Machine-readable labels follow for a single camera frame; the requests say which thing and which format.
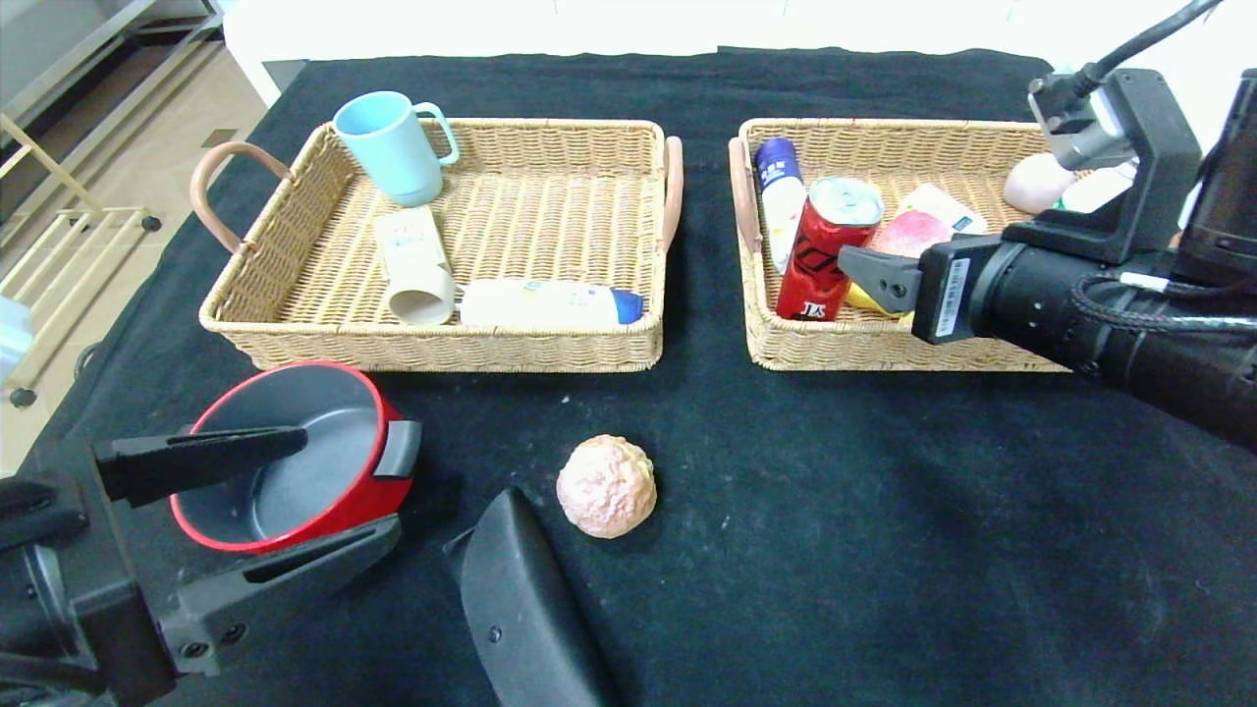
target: light blue mug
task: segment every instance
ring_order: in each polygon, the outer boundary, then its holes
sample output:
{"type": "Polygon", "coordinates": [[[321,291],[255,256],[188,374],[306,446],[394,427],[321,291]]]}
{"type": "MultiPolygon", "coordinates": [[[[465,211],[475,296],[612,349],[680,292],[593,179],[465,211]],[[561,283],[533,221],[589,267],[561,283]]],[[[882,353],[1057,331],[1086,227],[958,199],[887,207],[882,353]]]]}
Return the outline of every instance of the light blue mug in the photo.
{"type": "Polygon", "coordinates": [[[441,166],[459,161],[445,114],[434,103],[411,104],[396,91],[358,96],[336,112],[332,127],[380,191],[402,206],[420,206],[441,194],[441,166]],[[450,153],[437,159],[420,127],[417,113],[431,113],[450,141],[450,153]]]}

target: basket handle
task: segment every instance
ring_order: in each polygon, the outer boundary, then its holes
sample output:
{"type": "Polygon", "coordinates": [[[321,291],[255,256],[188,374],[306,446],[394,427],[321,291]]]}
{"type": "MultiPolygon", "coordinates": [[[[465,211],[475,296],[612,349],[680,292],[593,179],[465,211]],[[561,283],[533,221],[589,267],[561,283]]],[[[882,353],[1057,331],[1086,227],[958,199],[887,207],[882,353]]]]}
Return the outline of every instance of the basket handle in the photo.
{"type": "Polygon", "coordinates": [[[738,237],[752,254],[759,253],[759,218],[755,215],[755,186],[740,137],[729,141],[729,181],[733,182],[733,215],[738,237]]]}
{"type": "Polygon", "coordinates": [[[272,157],[270,153],[261,147],[248,142],[224,142],[222,145],[210,148],[210,151],[201,157],[201,161],[196,164],[196,169],[192,170],[192,180],[187,185],[187,198],[192,203],[192,211],[196,214],[196,218],[201,219],[201,223],[205,224],[205,228],[210,229],[214,238],[217,238],[219,243],[221,243],[222,247],[233,254],[244,249],[244,242],[241,242],[240,237],[233,233],[231,229],[222,223],[222,219],[214,213],[214,209],[210,208],[207,190],[210,187],[210,177],[214,176],[219,165],[235,153],[248,155],[254,160],[258,160],[279,179],[294,179],[292,170],[284,166],[283,162],[272,157]]]}
{"type": "Polygon", "coordinates": [[[674,135],[665,140],[664,162],[667,174],[664,182],[664,238],[659,242],[664,253],[672,247],[676,228],[681,223],[681,192],[685,191],[685,162],[681,157],[681,138],[674,135]]]}

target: pot handle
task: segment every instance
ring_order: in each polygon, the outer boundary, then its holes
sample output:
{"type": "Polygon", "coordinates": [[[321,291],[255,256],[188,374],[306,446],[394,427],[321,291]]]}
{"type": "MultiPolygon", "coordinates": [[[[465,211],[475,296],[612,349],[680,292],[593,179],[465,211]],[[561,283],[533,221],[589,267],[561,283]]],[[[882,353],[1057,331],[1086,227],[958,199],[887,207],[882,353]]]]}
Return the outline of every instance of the pot handle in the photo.
{"type": "Polygon", "coordinates": [[[424,440],[424,423],[390,420],[385,450],[371,476],[378,479],[409,479],[415,476],[419,444],[424,440]]]}

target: table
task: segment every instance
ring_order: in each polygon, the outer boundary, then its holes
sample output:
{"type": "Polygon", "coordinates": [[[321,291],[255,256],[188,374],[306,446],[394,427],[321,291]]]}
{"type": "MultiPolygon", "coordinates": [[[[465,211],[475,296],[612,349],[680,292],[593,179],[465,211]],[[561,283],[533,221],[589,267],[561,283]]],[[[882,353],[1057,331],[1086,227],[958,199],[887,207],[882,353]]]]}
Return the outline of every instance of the table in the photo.
{"type": "MultiPolygon", "coordinates": [[[[316,63],[251,141],[292,160],[348,98],[396,88],[456,116],[650,118],[685,140],[665,352],[651,371],[373,376],[422,419],[406,536],[253,660],[160,703],[489,704],[440,545],[508,484],[538,511],[627,704],[1252,704],[1251,455],[1058,375],[769,372],[745,351],[725,164],[759,116],[1028,120],[1046,65],[720,50],[316,63]],[[597,433],[642,445],[655,515],[597,541],[553,483],[597,433]]],[[[233,161],[240,233],[274,177],[233,161]]],[[[189,221],[53,415],[70,438],[165,433],[253,372],[196,309],[225,262],[189,221]]],[[[231,561],[168,509],[118,507],[158,613],[231,561]]]]}

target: red soda can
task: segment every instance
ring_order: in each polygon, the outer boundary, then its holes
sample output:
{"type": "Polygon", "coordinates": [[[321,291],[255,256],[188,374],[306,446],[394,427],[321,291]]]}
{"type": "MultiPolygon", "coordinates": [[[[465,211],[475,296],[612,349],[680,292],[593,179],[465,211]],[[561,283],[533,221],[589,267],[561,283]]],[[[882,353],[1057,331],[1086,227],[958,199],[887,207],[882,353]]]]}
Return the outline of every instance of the red soda can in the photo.
{"type": "Polygon", "coordinates": [[[882,213],[881,195],[871,184],[845,177],[817,180],[798,219],[794,248],[777,297],[777,316],[833,321],[851,288],[851,281],[838,269],[838,250],[869,243],[882,213]]]}

